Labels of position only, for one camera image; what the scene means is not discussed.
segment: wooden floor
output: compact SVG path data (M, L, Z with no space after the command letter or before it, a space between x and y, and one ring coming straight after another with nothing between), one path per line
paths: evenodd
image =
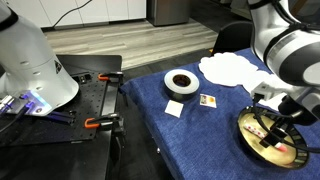
M211 48L217 38L216 32L193 19L165 27L141 20L45 34L57 54L121 55L123 70Z

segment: white paper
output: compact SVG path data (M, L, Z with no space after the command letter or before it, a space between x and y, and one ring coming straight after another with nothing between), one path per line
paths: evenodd
M234 53L216 53L213 57L202 58L199 69L208 81L234 87L242 85L258 67Z
M169 100L166 110L164 112L180 118L182 109L183 104Z

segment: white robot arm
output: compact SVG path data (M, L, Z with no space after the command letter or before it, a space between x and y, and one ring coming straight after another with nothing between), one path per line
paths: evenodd
M11 95L19 102L19 96L24 95L25 100L34 103L27 114L45 116L75 97L79 85L63 68L41 29L2 1L0 42L0 64L5 69L0 78L1 99ZM9 110L18 111L19 107Z
M303 115L295 123L312 124L320 118L320 29L295 19L288 0L248 0L248 4L254 23L252 50L291 85L283 88L263 82L252 96L260 94L268 100L273 97L270 94L286 92L280 113L301 110Z

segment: small white card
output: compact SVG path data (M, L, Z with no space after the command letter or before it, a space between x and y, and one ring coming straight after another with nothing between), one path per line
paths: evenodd
M180 118L182 108L183 104L169 100L166 110L164 112Z
M200 94L200 105L217 108L216 98L206 94Z

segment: tape roll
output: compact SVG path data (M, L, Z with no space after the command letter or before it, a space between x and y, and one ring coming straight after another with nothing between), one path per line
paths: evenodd
M165 92L175 101L191 99L199 89L199 79L190 71L175 69L164 76Z

